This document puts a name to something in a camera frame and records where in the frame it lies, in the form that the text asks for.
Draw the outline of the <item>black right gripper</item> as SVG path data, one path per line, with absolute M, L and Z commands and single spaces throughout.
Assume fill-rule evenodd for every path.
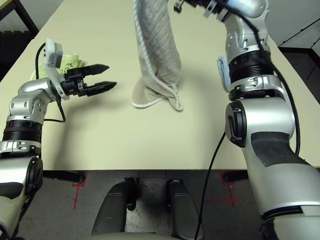
M 203 16 L 205 18 L 208 18 L 210 15 L 216 15 L 221 11 L 221 5 L 215 0 L 176 0 L 173 5 L 173 10 L 180 14 L 182 12 L 182 6 L 185 3 L 189 4 L 193 8 L 196 8 L 197 6 L 203 8 Z

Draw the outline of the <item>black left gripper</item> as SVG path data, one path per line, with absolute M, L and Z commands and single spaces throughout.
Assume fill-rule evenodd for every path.
M 110 67 L 103 64 L 94 64 L 84 66 L 82 68 L 68 69 L 64 74 L 64 81 L 61 82 L 61 87 L 67 96 L 78 95 L 79 97 L 87 95 L 88 97 L 102 94 L 114 88 L 117 83 L 103 81 L 95 83 L 87 87 L 84 83 L 84 78 L 90 75 L 98 75 L 108 70 Z

